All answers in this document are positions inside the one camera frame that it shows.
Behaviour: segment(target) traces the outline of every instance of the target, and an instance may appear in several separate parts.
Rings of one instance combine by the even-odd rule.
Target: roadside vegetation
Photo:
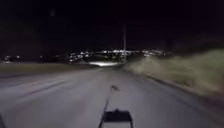
[[[125,69],[178,83],[198,95],[224,94],[224,50],[211,50],[185,57],[149,56],[129,63]]]
[[[0,64],[0,78],[19,75],[36,75],[73,71],[90,68],[90,65],[81,64],[53,64],[53,63],[9,63]]]

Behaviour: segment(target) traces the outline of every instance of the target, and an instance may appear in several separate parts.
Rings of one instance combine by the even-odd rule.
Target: road surface
[[[129,111],[134,128],[223,127],[220,115],[189,94],[100,68],[0,79],[0,114],[6,128],[97,128],[112,85],[119,90],[106,111]]]

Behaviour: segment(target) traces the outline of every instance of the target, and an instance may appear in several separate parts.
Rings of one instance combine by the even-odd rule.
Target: night sky
[[[41,55],[163,47],[167,38],[222,38],[224,3],[215,0],[2,0],[0,54]]]

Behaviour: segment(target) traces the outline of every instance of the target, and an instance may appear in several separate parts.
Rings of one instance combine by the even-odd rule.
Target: utility pole
[[[126,63],[127,57],[126,57],[126,26],[123,26],[123,48],[124,48],[124,60],[123,62]]]

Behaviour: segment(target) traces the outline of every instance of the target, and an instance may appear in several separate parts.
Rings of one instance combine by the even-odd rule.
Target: dry grass
[[[169,59],[147,57],[125,68],[138,74],[180,83],[201,95],[224,93],[223,50]]]

